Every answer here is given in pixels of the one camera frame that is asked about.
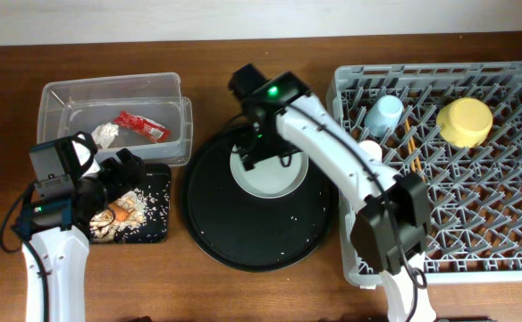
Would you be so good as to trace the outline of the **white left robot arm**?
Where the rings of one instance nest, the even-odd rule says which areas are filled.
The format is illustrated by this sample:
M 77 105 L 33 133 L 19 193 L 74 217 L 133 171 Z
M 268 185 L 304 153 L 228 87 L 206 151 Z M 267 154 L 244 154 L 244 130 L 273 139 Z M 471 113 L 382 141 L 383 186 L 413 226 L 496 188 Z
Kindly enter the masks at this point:
M 97 163 L 92 136 L 37 144 L 29 151 L 36 179 L 13 203 L 11 229 L 27 271 L 28 321 L 82 321 L 89 223 L 145 177 L 144 161 L 128 149 Z

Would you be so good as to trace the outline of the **pink plastic cup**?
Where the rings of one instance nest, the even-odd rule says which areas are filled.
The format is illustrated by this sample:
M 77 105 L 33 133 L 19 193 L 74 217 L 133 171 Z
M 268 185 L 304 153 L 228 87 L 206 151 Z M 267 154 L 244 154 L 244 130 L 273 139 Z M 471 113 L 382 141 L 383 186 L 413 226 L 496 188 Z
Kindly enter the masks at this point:
M 373 140 L 363 140 L 358 145 L 371 157 L 374 161 L 381 161 L 383 157 L 382 148 Z

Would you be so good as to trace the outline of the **light blue plastic cup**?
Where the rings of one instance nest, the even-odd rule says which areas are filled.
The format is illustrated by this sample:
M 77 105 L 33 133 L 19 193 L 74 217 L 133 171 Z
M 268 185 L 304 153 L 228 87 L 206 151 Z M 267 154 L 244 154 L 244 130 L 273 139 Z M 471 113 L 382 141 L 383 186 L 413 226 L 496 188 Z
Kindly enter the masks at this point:
M 402 112 L 403 104 L 396 96 L 382 96 L 366 114 L 365 126 L 372 136 L 381 138 L 396 129 Z

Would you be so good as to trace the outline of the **white tissue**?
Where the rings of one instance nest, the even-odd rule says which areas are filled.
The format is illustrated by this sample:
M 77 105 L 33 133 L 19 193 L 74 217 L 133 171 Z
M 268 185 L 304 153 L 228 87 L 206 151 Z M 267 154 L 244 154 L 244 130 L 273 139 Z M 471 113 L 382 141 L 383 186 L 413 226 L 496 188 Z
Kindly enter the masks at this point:
M 114 123 L 98 125 L 91 133 L 93 141 L 103 149 L 109 148 L 118 135 L 119 126 Z

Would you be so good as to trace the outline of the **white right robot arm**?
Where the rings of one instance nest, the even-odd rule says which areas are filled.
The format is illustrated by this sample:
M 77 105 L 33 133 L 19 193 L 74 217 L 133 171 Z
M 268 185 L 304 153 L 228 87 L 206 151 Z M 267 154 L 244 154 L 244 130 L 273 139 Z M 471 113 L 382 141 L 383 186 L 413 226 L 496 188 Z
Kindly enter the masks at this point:
M 279 198 L 304 179 L 295 154 L 312 161 L 356 215 L 350 242 L 381 277 L 387 318 L 434 321 L 423 270 L 431 204 L 421 177 L 399 174 L 365 151 L 292 72 L 268 80 L 247 64 L 233 73 L 228 89 L 253 130 L 250 141 L 230 145 L 236 183 L 253 196 Z

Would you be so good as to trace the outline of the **red snack wrapper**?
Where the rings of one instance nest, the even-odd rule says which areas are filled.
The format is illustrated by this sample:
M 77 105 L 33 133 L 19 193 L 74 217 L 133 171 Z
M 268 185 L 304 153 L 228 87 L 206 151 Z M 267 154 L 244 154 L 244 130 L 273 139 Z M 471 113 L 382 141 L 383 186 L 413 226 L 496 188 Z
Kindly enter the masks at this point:
M 162 124 L 126 111 L 121 111 L 114 119 L 114 123 L 125 129 L 135 131 L 153 143 L 166 142 L 171 134 Z

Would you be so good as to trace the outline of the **orange carrot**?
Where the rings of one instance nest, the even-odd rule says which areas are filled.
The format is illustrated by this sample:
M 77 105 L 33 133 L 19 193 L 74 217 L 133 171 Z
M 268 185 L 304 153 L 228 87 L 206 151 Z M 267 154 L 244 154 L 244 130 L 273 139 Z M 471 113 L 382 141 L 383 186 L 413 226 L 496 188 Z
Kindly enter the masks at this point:
M 118 222 L 125 222 L 130 217 L 127 209 L 115 205 L 110 205 L 109 208 L 114 212 L 115 220 Z

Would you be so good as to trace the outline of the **yellow plastic bowl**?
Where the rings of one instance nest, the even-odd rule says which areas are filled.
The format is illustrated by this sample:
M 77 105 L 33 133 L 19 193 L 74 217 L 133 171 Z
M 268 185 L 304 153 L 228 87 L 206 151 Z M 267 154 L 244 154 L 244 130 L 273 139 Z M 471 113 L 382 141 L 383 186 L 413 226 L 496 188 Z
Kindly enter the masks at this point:
M 493 115 L 482 101 L 463 97 L 446 105 L 437 115 L 440 135 L 449 144 L 459 148 L 480 146 L 487 138 Z

